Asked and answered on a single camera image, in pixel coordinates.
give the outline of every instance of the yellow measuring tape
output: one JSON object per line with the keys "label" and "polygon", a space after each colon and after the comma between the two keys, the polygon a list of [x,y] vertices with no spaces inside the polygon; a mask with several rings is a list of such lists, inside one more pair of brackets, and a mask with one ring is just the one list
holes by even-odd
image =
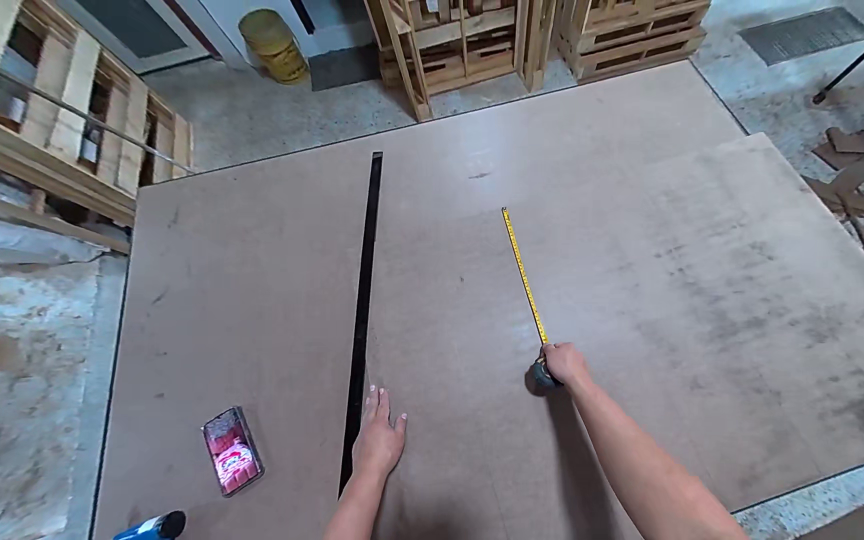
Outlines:
{"label": "yellow measuring tape", "polygon": [[518,264],[518,275],[522,277],[522,286],[525,288],[525,296],[529,297],[529,308],[532,308],[532,318],[535,320],[535,327],[538,329],[538,337],[542,340],[542,345],[549,342],[546,337],[546,328],[543,326],[543,318],[539,316],[539,310],[536,308],[536,300],[532,298],[532,288],[529,287],[529,278],[525,276],[525,266],[522,266],[522,255],[519,253],[519,242],[516,241],[516,232],[512,230],[512,221],[509,219],[509,209],[502,206],[502,217],[505,218],[505,230],[509,232],[509,240],[511,242],[511,251],[515,253],[515,263]]}

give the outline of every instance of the phone screen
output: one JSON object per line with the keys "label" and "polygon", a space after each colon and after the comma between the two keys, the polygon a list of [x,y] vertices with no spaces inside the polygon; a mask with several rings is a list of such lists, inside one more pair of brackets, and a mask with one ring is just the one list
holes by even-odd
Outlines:
{"label": "phone screen", "polygon": [[222,497],[232,497],[262,476],[262,462],[242,407],[234,406],[222,412],[203,425],[201,431],[205,435],[205,445],[219,479]]}

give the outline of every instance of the metal rod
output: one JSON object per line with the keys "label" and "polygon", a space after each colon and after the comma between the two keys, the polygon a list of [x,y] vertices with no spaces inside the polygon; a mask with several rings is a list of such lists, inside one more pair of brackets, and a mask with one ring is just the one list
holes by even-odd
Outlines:
{"label": "metal rod", "polygon": [[102,120],[99,120],[95,116],[92,116],[88,112],[82,112],[81,110],[78,110],[78,108],[72,106],[71,104],[67,104],[65,101],[63,101],[61,99],[50,96],[49,94],[43,92],[42,90],[36,88],[35,86],[32,86],[31,84],[29,84],[25,80],[19,80],[18,77],[16,77],[12,73],[9,73],[8,71],[2,69],[1,67],[0,67],[0,77],[5,77],[6,79],[12,81],[13,83],[16,83],[18,86],[22,87],[23,89],[25,89],[25,90],[37,95],[38,97],[48,101],[49,103],[51,103],[55,106],[61,107],[62,109],[65,109],[66,111],[68,111],[69,113],[72,113],[73,115],[75,115],[77,117],[84,118],[86,125],[92,124],[94,126],[97,126],[101,129],[113,134],[114,136],[121,138],[124,141],[128,141],[128,142],[134,144],[135,146],[138,146],[142,150],[145,150],[146,152],[152,154],[153,156],[156,156],[157,158],[162,158],[162,160],[165,160],[166,162],[172,164],[173,166],[176,166],[176,167],[182,169],[183,171],[185,171],[187,173],[195,174],[194,170],[192,170],[191,168],[179,163],[178,161],[175,161],[172,157],[169,157],[165,153],[162,153],[159,150],[156,150],[155,148],[149,146],[148,144],[145,144],[144,142],[139,142],[138,140],[126,135],[126,133],[120,131],[119,129],[115,129],[114,127],[103,122]]}
{"label": "metal rod", "polygon": [[843,79],[845,79],[846,75],[852,73],[853,69],[856,69],[858,65],[862,64],[862,61],[864,61],[864,52],[861,55],[858,55],[858,58],[856,58],[852,63],[850,63],[848,67],[842,71],[842,73],[839,73],[838,77],[832,79],[832,82],[826,84],[825,88],[822,88],[819,93],[812,96],[812,103],[819,105],[820,103],[826,101],[826,96],[829,95],[829,92],[835,87],[835,85],[838,85]]}

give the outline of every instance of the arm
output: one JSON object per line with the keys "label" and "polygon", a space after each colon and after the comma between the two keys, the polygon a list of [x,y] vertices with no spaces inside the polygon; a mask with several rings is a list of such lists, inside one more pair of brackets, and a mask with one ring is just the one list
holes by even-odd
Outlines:
{"label": "arm", "polygon": [[390,424],[389,392],[369,387],[362,428],[352,447],[352,476],[325,528],[324,540],[369,540],[372,536],[385,481],[405,447],[405,418],[403,414]]}
{"label": "arm", "polygon": [[571,343],[545,345],[549,371],[572,395],[608,484],[643,537],[744,539],[721,502],[593,382]]}

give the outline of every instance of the door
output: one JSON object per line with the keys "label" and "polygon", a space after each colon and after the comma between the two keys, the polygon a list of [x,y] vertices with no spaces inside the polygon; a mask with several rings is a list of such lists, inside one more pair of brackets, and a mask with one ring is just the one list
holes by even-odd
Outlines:
{"label": "door", "polygon": [[210,56],[182,19],[166,5],[166,0],[57,2],[82,28],[138,74]]}

